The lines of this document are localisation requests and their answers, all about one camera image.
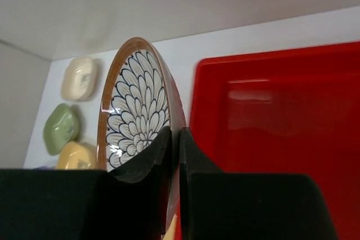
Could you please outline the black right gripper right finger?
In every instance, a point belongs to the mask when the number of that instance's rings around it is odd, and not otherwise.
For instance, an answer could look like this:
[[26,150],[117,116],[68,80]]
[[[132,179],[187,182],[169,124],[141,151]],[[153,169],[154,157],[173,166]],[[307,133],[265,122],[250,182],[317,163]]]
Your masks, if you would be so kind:
[[179,141],[183,239],[337,239],[315,182],[301,174],[227,173]]

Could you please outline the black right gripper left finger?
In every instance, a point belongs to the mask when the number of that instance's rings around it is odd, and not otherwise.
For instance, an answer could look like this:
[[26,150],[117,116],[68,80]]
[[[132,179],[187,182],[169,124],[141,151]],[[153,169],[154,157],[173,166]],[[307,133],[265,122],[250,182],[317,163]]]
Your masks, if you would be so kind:
[[172,132],[111,172],[1,170],[2,239],[160,239],[166,230]]

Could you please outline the round floral brown-rimmed plate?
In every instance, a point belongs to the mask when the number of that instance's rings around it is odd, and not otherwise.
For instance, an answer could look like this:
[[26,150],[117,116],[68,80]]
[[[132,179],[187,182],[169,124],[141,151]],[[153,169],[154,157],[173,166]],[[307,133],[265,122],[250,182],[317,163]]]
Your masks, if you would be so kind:
[[134,37],[116,53],[103,88],[97,164],[119,182],[120,237],[162,239],[179,202],[179,137],[186,126],[176,83],[158,50]]

